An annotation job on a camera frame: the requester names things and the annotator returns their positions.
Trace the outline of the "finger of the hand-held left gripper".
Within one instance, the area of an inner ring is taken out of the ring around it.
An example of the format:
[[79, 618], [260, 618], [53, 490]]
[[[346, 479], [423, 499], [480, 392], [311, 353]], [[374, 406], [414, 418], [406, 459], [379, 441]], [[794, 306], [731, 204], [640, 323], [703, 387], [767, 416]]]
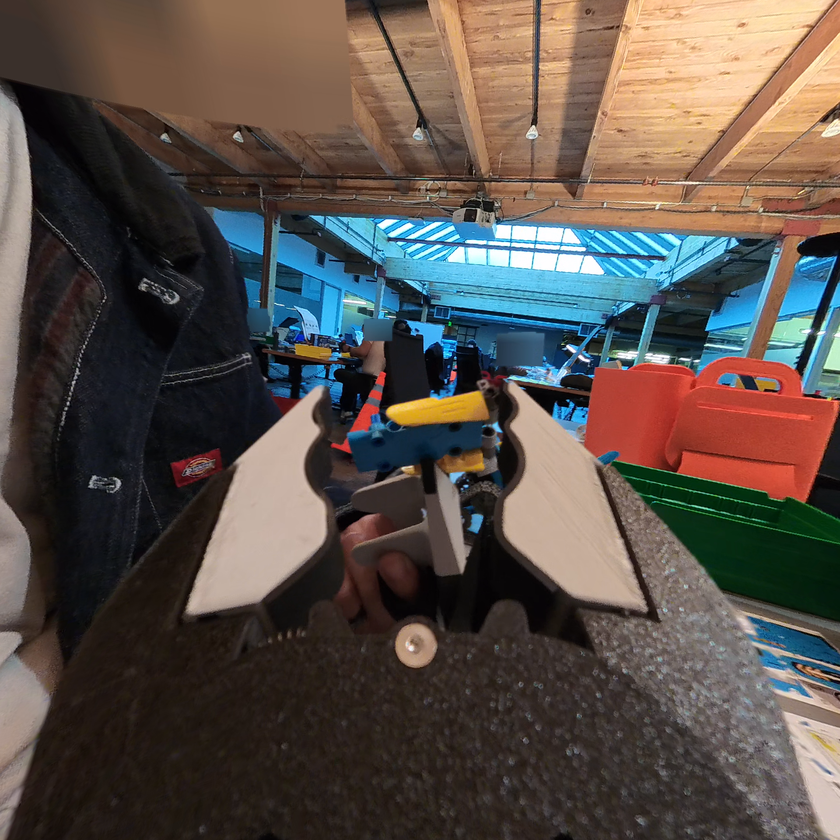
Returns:
[[459, 493], [449, 476], [430, 458], [421, 461], [429, 543], [438, 577], [462, 574], [466, 545]]

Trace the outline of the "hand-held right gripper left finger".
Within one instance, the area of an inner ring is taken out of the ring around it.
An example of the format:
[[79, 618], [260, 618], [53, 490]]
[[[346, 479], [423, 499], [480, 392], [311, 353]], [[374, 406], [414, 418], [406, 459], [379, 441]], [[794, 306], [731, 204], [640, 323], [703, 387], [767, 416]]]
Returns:
[[343, 580], [330, 476], [329, 390], [313, 389], [234, 463], [184, 618], [253, 612], [304, 624]]

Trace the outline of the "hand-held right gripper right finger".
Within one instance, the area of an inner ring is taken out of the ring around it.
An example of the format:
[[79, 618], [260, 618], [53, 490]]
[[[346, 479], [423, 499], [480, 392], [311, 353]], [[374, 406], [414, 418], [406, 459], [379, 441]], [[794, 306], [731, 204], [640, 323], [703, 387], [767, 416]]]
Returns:
[[500, 597], [531, 621], [566, 621], [577, 608], [656, 618], [595, 458], [514, 382], [498, 405]]

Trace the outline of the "yellow blue brick assembly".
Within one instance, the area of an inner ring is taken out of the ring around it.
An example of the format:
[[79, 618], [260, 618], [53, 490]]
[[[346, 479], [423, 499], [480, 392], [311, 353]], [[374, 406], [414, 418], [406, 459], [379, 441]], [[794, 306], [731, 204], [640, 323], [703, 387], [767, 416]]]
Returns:
[[346, 439], [361, 471], [389, 473], [432, 459], [445, 473], [485, 475], [496, 469], [498, 393], [490, 388], [390, 406], [366, 431]]

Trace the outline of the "person's left hand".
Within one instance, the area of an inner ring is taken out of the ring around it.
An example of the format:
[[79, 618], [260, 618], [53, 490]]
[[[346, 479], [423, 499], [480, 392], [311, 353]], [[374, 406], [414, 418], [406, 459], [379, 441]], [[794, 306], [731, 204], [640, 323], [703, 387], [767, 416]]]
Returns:
[[388, 518], [377, 513], [362, 517], [342, 532], [343, 582], [332, 600], [357, 634], [383, 633], [395, 622], [383, 603], [380, 584], [406, 602], [414, 601], [418, 594], [418, 568], [404, 554], [384, 553], [377, 565], [357, 563], [352, 556], [358, 543], [377, 539], [394, 529]]

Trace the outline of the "orange traffic cone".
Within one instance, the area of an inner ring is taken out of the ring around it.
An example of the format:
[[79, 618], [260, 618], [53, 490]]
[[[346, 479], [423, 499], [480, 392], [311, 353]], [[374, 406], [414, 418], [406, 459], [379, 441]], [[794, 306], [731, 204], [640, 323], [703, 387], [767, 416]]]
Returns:
[[358, 416], [353, 421], [353, 425], [347, 433], [344, 441], [342, 443], [333, 443], [332, 448], [338, 449], [347, 455], [351, 455], [350, 434], [356, 432], [366, 432], [369, 430], [373, 416], [380, 412], [385, 380], [386, 373], [380, 373], [376, 378], [375, 384], [371, 388], [366, 402], [362, 405]]

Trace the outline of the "black chair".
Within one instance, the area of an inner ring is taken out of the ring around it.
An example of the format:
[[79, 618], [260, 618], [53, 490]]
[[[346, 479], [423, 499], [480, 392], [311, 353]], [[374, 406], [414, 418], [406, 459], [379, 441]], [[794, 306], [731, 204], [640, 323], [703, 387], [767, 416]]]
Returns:
[[392, 338], [384, 343], [385, 383], [381, 413], [389, 406], [429, 397], [430, 387], [424, 360], [424, 338], [413, 335], [404, 320], [394, 322]]

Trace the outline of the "wooden table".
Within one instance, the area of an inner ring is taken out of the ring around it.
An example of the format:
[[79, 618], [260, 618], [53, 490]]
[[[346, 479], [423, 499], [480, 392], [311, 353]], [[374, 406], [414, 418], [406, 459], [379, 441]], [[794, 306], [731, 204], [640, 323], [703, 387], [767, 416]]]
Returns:
[[341, 354], [331, 354], [330, 356], [314, 356], [300, 354], [297, 352], [285, 350], [273, 350], [270, 348], [263, 348], [263, 354], [270, 357], [272, 361], [279, 364], [285, 364], [289, 369], [289, 383], [290, 383], [290, 398], [297, 400], [301, 398], [301, 383], [303, 377], [303, 368], [306, 366], [318, 366], [326, 369], [325, 379], [328, 382], [330, 379], [331, 368], [338, 366], [339, 368], [350, 367], [352, 369], [359, 366], [361, 363], [352, 357], [343, 356]]

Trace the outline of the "green plastic bin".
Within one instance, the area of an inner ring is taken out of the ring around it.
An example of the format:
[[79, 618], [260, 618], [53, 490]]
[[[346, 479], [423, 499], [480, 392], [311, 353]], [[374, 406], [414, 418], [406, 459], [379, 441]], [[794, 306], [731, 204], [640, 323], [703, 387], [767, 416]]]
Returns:
[[726, 592], [839, 619], [839, 520], [794, 498], [612, 463]]

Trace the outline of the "blue sticker sheet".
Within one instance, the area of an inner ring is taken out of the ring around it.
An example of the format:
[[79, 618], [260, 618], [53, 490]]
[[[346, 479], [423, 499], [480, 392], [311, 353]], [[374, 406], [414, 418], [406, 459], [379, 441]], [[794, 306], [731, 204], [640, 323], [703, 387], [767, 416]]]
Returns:
[[824, 636], [750, 613], [738, 621], [777, 695], [839, 710], [839, 653]]

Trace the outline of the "white ceiling projector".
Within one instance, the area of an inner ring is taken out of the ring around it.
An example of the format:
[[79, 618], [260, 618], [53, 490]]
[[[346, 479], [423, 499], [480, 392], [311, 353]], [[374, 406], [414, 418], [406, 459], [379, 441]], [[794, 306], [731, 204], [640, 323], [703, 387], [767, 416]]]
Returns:
[[497, 234], [496, 203], [488, 197], [470, 198], [454, 210], [451, 223], [464, 240], [494, 240]]

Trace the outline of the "white garment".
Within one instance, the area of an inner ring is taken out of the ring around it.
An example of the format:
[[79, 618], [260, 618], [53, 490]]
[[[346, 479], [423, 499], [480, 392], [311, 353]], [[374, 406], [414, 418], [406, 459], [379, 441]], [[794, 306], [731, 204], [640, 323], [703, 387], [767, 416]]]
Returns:
[[32, 187], [24, 119], [1, 90], [1, 837], [25, 785], [60, 675], [48, 617], [51, 548], [28, 441], [27, 375], [20, 349]]

